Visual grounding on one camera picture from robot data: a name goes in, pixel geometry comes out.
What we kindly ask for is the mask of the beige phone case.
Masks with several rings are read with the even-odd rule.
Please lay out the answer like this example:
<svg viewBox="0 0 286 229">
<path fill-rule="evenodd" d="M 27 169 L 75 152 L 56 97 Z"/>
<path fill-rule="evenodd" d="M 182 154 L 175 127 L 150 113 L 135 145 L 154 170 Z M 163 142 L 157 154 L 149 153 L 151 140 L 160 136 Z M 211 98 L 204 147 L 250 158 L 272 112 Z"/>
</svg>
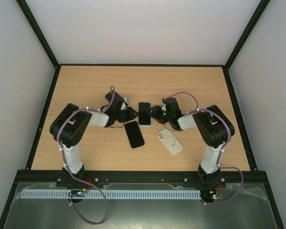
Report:
<svg viewBox="0 0 286 229">
<path fill-rule="evenodd" d="M 179 154 L 183 151 L 183 146 L 176 139 L 176 137 L 171 133 L 168 129 L 163 129 L 156 134 L 157 138 L 161 141 L 161 143 L 165 146 L 165 148 L 169 151 L 169 153 L 173 156 Z"/>
</svg>

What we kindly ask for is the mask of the purple phone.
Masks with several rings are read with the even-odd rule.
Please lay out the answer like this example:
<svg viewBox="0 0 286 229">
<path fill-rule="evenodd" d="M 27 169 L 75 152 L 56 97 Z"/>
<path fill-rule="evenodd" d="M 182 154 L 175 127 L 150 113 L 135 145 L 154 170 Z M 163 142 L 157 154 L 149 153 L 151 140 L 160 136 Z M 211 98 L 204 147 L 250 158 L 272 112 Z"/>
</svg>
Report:
<svg viewBox="0 0 286 229">
<path fill-rule="evenodd" d="M 138 148 L 145 144 L 143 135 L 136 121 L 128 122 L 124 125 L 131 148 Z"/>
</svg>

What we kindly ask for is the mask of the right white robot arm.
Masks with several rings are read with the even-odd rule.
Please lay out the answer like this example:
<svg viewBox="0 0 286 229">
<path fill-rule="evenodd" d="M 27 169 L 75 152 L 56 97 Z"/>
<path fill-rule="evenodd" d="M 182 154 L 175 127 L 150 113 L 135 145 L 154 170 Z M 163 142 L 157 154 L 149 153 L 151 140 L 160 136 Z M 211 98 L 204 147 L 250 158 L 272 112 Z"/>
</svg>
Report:
<svg viewBox="0 0 286 229">
<path fill-rule="evenodd" d="M 158 123 L 169 123 L 176 131 L 198 128 L 206 144 L 204 158 L 198 166 L 198 181 L 208 187 L 221 180 L 221 157 L 235 128 L 217 105 L 183 114 L 177 100 L 171 97 L 163 99 L 161 106 L 155 105 L 147 113 Z"/>
</svg>

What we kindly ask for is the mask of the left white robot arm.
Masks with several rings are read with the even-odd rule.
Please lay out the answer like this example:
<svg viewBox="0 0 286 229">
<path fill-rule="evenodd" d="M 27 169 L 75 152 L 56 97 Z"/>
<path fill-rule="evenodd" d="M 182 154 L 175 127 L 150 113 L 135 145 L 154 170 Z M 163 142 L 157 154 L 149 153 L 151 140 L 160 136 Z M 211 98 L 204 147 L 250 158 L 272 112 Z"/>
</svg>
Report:
<svg viewBox="0 0 286 229">
<path fill-rule="evenodd" d="M 113 89 L 105 95 L 105 98 L 109 103 L 99 109 L 67 104 L 50 126 L 50 134 L 62 152 L 63 168 L 74 175 L 84 168 L 79 153 L 79 142 L 88 126 L 108 128 L 116 121 L 124 124 L 139 115 L 129 106 L 129 98 L 121 97 Z"/>
</svg>

